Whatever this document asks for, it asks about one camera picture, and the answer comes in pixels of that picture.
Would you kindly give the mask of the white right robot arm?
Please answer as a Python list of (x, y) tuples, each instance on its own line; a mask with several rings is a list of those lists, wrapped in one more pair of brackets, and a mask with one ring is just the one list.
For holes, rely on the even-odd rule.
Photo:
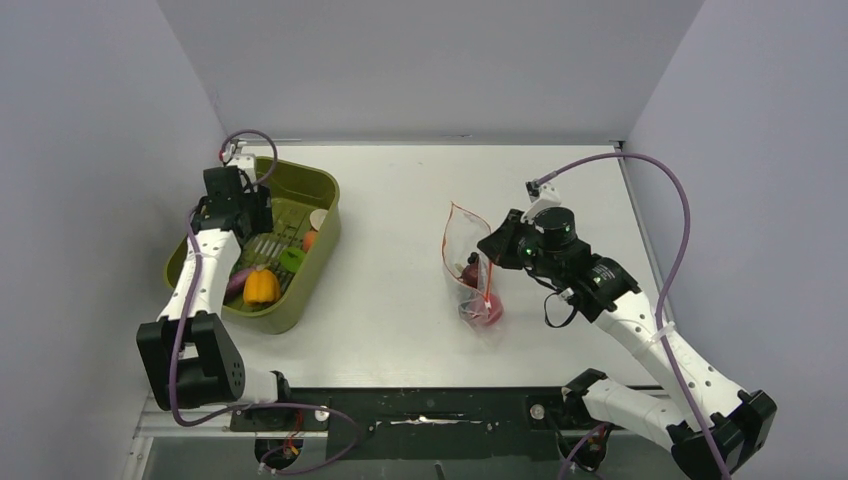
[(571, 210), (550, 207), (531, 221), (511, 210), (477, 244), (492, 264), (521, 270), (623, 346), (666, 399), (587, 369), (566, 384), (562, 411), (572, 425), (593, 421), (629, 430), (668, 451), (690, 479), (735, 473), (764, 445), (777, 412), (763, 390), (745, 391), (698, 354), (672, 322), (658, 321), (638, 282), (580, 240)]

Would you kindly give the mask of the dark red round fruit toy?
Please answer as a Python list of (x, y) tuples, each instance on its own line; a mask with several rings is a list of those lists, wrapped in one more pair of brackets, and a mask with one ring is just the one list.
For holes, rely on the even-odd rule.
[(479, 271), (478, 260), (469, 262), (460, 274), (461, 282), (470, 288), (477, 289), (479, 286)]

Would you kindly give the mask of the clear zip bag orange zipper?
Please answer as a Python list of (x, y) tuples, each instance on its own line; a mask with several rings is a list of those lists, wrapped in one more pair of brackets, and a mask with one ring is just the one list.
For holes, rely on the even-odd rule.
[(492, 232), (484, 218), (451, 203), (441, 240), (443, 272), (458, 318), (477, 333), (494, 329), (504, 313), (493, 264), (477, 246)]

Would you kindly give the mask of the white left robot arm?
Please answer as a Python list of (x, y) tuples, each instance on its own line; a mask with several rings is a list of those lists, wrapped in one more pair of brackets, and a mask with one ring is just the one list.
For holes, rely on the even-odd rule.
[(273, 227), (271, 192), (254, 167), (234, 164), (203, 173), (205, 195), (186, 220), (186, 257), (157, 320), (136, 334), (160, 409), (281, 401), (288, 382), (277, 371), (246, 365), (221, 319), (227, 286), (243, 248)]

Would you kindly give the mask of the red yellow apple toy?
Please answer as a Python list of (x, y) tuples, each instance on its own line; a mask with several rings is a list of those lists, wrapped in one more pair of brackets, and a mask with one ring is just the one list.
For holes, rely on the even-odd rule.
[(460, 318), (473, 327), (490, 327), (503, 316), (500, 297), (491, 294), (488, 298), (475, 296), (462, 301), (458, 306)]

